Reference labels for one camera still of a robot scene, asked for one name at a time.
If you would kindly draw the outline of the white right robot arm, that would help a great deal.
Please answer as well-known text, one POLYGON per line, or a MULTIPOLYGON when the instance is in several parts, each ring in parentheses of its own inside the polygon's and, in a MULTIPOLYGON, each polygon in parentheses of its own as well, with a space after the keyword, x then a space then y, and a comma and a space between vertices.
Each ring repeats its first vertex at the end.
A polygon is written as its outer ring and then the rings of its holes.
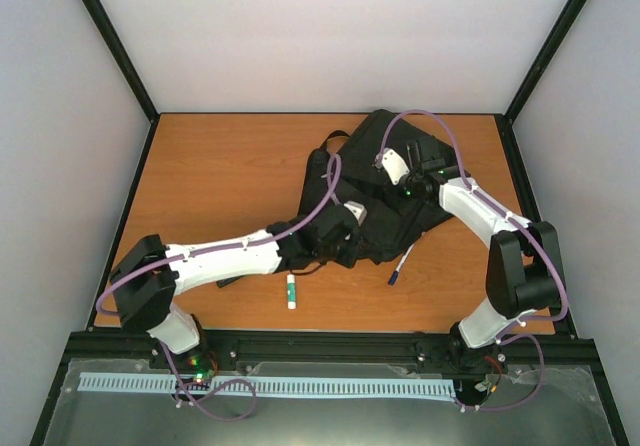
POLYGON ((452 326, 448 340, 451 365, 464 370, 501 342, 515 325, 538 319, 541 310, 559 308, 550 321, 569 310, 558 235, 548 222, 535 223, 513 213, 488 195, 464 169, 461 157, 448 166, 429 158, 426 144, 407 144, 407 156, 383 147, 376 156, 390 182, 412 199, 436 203, 458 218, 488 248, 486 297, 466 318, 452 326))

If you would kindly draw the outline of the green highlighter marker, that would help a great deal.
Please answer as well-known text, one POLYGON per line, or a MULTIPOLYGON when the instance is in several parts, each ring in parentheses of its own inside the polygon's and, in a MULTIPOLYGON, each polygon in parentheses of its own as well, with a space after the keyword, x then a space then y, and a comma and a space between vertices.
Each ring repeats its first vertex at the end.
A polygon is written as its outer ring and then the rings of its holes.
POLYGON ((236 276, 236 277, 221 279, 216 282, 216 286, 218 288, 224 288, 239 281, 240 279, 243 279, 243 276, 236 276))

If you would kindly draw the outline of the blue capped white pen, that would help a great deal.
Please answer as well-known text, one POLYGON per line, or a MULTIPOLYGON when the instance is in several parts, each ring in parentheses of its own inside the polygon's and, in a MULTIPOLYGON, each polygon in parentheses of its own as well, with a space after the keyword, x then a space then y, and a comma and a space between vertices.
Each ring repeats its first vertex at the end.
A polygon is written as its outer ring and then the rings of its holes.
POLYGON ((391 276, 389 277, 389 280, 387 282, 388 285, 394 285, 397 280, 398 277, 400 276, 400 272, 404 266, 404 264, 406 263, 408 257, 410 256, 412 250, 414 249, 415 245, 411 244, 407 250, 404 252, 404 254, 401 256, 400 260, 398 261, 396 267, 394 268, 391 276))

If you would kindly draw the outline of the white green glue stick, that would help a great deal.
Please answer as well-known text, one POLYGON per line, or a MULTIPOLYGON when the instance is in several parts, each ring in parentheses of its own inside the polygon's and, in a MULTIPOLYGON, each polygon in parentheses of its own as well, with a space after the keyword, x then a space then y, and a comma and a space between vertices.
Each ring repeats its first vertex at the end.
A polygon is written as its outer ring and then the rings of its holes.
POLYGON ((297 290, 296 290, 296 276, 294 274, 288 274, 286 276, 286 293, 287 293, 287 308, 289 310, 295 310, 297 308, 297 290))

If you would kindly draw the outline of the right black frame post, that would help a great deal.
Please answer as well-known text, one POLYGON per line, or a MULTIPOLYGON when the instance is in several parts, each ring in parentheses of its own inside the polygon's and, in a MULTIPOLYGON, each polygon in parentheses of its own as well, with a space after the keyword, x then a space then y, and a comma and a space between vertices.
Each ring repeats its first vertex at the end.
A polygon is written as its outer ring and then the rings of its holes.
POLYGON ((566 0, 564 3, 504 113, 505 122, 508 126, 512 127, 515 124, 587 2, 588 0, 566 0))

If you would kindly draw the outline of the black frame post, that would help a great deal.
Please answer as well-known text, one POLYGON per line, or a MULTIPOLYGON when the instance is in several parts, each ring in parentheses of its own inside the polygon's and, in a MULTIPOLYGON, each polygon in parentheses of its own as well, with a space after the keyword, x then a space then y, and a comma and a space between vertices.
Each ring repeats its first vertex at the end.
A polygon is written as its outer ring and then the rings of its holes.
POLYGON ((587 2, 588 0, 566 0, 564 3, 504 113, 505 122, 508 126, 512 127, 515 124, 587 2))
POLYGON ((157 111, 141 77, 139 76, 102 1, 81 0, 81 2, 129 86, 144 116, 150 123, 157 121, 160 114, 157 111))

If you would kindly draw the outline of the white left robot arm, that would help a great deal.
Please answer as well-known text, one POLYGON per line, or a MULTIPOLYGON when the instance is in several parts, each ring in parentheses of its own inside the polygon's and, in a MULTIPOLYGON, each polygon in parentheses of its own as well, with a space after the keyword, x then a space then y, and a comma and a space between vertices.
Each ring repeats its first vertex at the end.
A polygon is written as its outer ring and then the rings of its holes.
POLYGON ((366 215, 363 205, 347 201, 230 240, 165 245, 157 235, 146 236, 111 273, 120 326, 148 334, 184 367, 197 368, 207 359, 208 344, 195 316, 175 297, 209 283, 303 271, 313 263, 351 267, 366 215))

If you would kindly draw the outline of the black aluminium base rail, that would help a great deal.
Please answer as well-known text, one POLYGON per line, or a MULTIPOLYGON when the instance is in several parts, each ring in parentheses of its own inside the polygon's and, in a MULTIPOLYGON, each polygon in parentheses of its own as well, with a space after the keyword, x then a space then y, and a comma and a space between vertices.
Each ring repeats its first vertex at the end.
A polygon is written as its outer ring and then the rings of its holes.
MULTIPOLYGON (((201 352, 175 357, 182 373, 197 368, 248 374, 247 367, 263 362, 388 364, 419 374, 438 374, 445 378, 474 378, 492 371, 485 356, 504 354, 503 371, 515 365, 536 366, 538 353, 530 339, 519 339, 507 346, 493 346, 489 352, 468 353, 463 366, 454 363, 444 334, 401 333, 359 334, 322 332, 259 332, 208 330, 201 352)), ((546 366, 588 366, 599 374, 603 367, 593 340, 575 339, 566 334, 537 336, 546 366)), ((120 330, 95 329, 71 333, 62 362, 71 359, 144 359, 153 369, 168 369, 159 342, 142 334, 120 330)))

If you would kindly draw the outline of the left black frame post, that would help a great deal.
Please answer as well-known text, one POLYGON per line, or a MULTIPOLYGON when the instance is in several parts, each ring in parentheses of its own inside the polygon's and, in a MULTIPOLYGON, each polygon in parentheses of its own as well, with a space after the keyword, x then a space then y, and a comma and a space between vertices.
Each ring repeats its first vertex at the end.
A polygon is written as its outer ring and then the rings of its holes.
POLYGON ((81 2, 129 86, 144 116, 150 123, 157 121, 160 114, 157 111, 141 77, 139 76, 102 1, 81 0, 81 2))

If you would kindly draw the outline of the black student backpack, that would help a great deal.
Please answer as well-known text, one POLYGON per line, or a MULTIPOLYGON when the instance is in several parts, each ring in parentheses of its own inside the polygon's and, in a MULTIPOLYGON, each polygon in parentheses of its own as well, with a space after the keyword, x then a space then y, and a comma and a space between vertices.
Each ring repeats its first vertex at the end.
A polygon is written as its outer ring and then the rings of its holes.
POLYGON ((426 144, 429 158, 442 157, 452 166, 456 154, 451 145, 384 109, 370 113, 345 138, 337 152, 339 164, 329 161, 326 143, 309 155, 297 217, 315 216, 331 203, 355 201, 364 205, 367 215, 360 226, 359 260, 376 264, 395 259, 423 233, 450 218, 436 203, 424 199, 385 201, 383 187, 390 181, 386 172, 375 166, 375 159, 383 147, 406 157, 407 144, 418 140, 426 144))

